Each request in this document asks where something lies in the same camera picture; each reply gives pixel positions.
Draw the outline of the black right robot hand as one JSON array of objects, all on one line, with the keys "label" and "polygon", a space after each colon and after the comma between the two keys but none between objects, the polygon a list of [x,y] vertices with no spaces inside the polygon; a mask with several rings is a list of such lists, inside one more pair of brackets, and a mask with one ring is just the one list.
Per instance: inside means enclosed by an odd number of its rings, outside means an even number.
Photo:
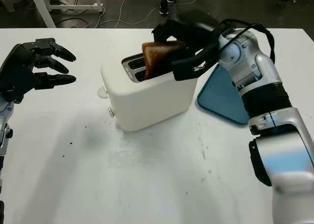
[{"label": "black right robot hand", "polygon": [[152,31],[155,42],[165,43],[171,36],[182,41],[192,52],[204,51],[201,58],[207,59],[216,56],[218,53],[218,37],[214,32],[218,27],[218,21],[208,20],[187,20],[173,17],[164,24],[160,24]]}]

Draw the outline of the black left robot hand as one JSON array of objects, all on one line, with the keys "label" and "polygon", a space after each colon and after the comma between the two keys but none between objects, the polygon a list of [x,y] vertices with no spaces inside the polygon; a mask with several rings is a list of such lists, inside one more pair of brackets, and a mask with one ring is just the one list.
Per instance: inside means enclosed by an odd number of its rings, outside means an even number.
[{"label": "black left robot hand", "polygon": [[74,83],[76,77],[53,56],[69,62],[76,60],[74,54],[57,44],[54,38],[17,44],[0,67],[0,90],[24,92]]}]

